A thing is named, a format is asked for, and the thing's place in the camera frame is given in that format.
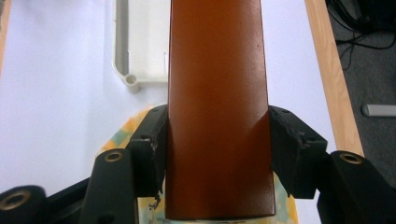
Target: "metal screw hole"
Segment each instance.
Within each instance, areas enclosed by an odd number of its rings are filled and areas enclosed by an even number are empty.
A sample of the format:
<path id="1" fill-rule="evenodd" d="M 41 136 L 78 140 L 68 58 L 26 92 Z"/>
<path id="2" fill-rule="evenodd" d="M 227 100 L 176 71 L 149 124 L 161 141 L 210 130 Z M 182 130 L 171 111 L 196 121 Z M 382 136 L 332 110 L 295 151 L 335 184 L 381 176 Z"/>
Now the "metal screw hole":
<path id="1" fill-rule="evenodd" d="M 119 161 L 122 159 L 122 153 L 115 151 L 110 152 L 105 156 L 105 161 Z"/>
<path id="2" fill-rule="evenodd" d="M 26 203 L 31 196 L 30 191 L 26 189 L 18 190 L 0 202 L 0 210 L 8 211 L 17 208 Z"/>
<path id="3" fill-rule="evenodd" d="M 343 159 L 344 161 L 347 161 L 349 163 L 352 164 L 361 164 L 361 158 L 358 158 L 352 154 L 348 154 L 348 153 L 342 153 L 340 155 L 341 159 Z"/>

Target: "wooden block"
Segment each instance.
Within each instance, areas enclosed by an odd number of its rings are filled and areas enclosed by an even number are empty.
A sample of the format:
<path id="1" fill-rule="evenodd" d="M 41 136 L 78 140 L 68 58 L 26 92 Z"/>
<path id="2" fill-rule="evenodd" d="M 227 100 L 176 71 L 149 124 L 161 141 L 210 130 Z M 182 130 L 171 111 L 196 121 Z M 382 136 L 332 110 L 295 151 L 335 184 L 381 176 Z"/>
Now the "wooden block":
<path id="1" fill-rule="evenodd" d="M 165 215 L 275 213 L 260 0 L 172 1 Z"/>
<path id="2" fill-rule="evenodd" d="M 338 150 L 364 156 L 324 0 L 305 0 Z"/>

